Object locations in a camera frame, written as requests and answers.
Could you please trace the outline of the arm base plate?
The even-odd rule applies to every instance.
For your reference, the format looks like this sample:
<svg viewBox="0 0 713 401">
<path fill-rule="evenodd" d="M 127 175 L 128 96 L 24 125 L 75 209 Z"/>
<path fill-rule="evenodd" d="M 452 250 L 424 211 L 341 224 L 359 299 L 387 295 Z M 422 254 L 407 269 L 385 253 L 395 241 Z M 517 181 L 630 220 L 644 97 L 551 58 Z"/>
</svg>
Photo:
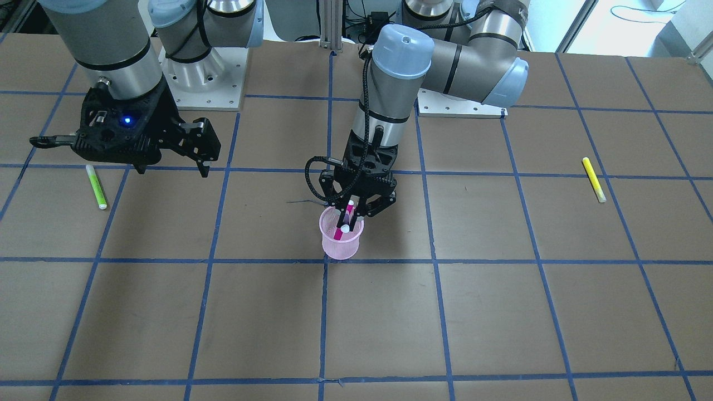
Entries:
<svg viewBox="0 0 713 401">
<path fill-rule="evenodd" d="M 418 91 L 417 99 L 418 114 L 425 117 L 500 119 L 509 114 L 505 107 L 489 106 L 426 89 Z"/>
<path fill-rule="evenodd" d="M 181 111 L 239 111 L 250 49 L 212 48 L 203 60 L 178 63 L 159 53 L 159 64 Z"/>
</svg>

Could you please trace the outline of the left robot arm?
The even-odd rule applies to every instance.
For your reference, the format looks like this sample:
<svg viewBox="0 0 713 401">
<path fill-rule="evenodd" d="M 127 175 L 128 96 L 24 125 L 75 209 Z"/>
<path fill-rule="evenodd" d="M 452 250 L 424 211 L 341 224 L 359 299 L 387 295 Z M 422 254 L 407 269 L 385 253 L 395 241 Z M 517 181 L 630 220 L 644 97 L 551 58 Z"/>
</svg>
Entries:
<svg viewBox="0 0 713 401">
<path fill-rule="evenodd" d="M 337 233 L 354 230 L 395 202 L 392 168 L 420 89 L 496 107 L 520 98 L 528 62 L 517 56 L 528 1 L 403 1 L 403 21 L 388 23 L 362 48 L 362 94 L 341 159 L 313 157 L 323 170 L 316 197 L 336 213 Z"/>
</svg>

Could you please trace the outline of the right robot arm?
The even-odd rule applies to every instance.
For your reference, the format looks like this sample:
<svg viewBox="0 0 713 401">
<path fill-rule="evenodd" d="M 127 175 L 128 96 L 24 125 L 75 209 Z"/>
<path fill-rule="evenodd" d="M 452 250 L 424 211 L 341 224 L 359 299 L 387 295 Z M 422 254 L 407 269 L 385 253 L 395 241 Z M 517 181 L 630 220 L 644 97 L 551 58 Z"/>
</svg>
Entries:
<svg viewBox="0 0 713 401">
<path fill-rule="evenodd" d="M 163 62 L 136 1 L 42 1 L 41 7 L 92 85 L 74 134 L 36 136 L 29 143 L 68 146 L 88 162 L 132 165 L 140 174 L 168 149 L 193 160 L 207 177 L 221 142 L 209 119 L 180 117 L 172 86 L 208 94 L 227 81 L 229 68 L 218 50 L 261 45 L 265 3 L 148 2 Z"/>
</svg>

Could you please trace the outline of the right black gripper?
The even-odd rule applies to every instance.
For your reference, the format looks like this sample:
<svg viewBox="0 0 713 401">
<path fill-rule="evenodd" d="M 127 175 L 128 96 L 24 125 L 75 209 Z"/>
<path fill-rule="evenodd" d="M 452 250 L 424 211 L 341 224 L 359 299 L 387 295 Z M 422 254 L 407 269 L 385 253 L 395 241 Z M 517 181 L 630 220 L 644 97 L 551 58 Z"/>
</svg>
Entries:
<svg viewBox="0 0 713 401">
<path fill-rule="evenodd" d="M 73 135 L 34 136 L 29 143 L 35 148 L 69 146 L 89 162 L 129 164 L 140 174 L 159 163 L 162 150 L 169 149 L 193 160 L 199 175 L 208 177 L 208 164 L 219 158 L 221 141 L 207 118 L 183 123 L 166 79 L 129 100 L 114 98 L 110 89 L 108 78 L 98 79 L 89 89 Z"/>
</svg>

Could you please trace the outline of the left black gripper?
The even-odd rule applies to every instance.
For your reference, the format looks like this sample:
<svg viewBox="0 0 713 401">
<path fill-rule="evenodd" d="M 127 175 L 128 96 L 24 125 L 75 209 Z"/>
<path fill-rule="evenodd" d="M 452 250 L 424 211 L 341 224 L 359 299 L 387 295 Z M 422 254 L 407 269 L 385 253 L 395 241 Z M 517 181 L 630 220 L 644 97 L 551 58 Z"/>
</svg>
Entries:
<svg viewBox="0 0 713 401">
<path fill-rule="evenodd" d="M 323 212 L 323 230 L 337 229 L 353 197 L 357 197 L 358 202 L 351 213 L 351 230 L 357 230 L 357 218 L 374 217 L 397 200 L 398 182 L 392 172 L 398 155 L 397 145 L 372 144 L 374 139 L 384 136 L 382 125 L 367 135 L 367 143 L 363 136 L 364 130 L 359 134 L 350 132 L 341 159 L 319 157 L 319 162 L 334 167 L 322 170 L 319 175 L 319 187 L 323 190 L 319 199 L 328 204 Z"/>
</svg>

